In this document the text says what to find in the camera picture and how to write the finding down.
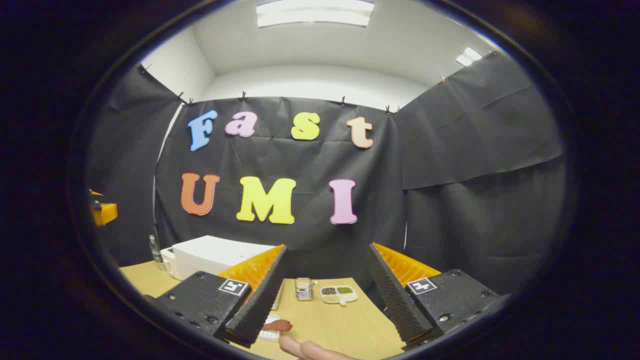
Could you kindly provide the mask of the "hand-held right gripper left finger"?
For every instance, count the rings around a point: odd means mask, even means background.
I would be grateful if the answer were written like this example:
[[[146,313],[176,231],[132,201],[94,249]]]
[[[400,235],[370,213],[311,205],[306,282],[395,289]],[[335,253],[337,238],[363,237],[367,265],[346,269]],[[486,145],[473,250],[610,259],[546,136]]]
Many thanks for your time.
[[[279,244],[217,275],[203,270],[159,296],[146,296],[190,332],[250,347],[265,325],[288,263]]]

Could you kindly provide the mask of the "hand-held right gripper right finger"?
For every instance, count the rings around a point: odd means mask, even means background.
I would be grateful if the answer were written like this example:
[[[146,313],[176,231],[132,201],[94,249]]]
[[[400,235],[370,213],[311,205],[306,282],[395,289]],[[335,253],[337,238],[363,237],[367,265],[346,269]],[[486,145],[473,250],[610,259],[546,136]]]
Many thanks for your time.
[[[404,350],[470,324],[503,300],[461,269],[441,272],[382,244],[371,243],[367,258]]]

